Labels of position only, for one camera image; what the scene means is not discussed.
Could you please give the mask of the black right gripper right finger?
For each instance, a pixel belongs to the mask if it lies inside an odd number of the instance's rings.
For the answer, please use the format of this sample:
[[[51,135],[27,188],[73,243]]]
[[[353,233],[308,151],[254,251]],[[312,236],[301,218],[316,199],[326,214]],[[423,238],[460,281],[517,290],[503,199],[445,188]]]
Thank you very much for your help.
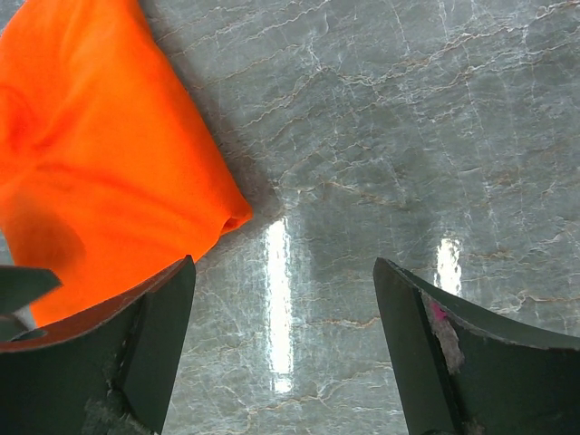
[[[373,282],[410,434],[576,434],[579,340],[379,258]]]

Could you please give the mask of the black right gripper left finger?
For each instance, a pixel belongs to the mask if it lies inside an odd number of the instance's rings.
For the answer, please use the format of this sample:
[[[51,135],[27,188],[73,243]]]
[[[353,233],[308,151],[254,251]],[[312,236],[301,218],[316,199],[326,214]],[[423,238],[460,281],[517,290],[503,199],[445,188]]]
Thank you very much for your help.
[[[1,431],[161,433],[194,286],[185,257],[122,294],[1,342]]]

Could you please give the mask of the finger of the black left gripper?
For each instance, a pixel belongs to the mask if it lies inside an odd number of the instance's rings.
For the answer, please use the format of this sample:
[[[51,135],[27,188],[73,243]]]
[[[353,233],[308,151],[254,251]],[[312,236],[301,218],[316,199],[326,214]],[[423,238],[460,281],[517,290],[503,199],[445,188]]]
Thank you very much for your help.
[[[1,315],[8,316],[62,284],[50,269],[1,266]]]
[[[27,326],[17,317],[2,316],[0,319],[0,341],[10,342],[27,332]]]

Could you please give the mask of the orange t-shirt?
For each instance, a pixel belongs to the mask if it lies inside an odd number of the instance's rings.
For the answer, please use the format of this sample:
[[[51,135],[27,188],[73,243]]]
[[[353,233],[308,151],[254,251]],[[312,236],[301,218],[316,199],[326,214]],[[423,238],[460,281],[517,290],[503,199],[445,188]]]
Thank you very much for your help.
[[[204,256],[252,210],[135,1],[26,1],[1,35],[1,230],[45,326]]]

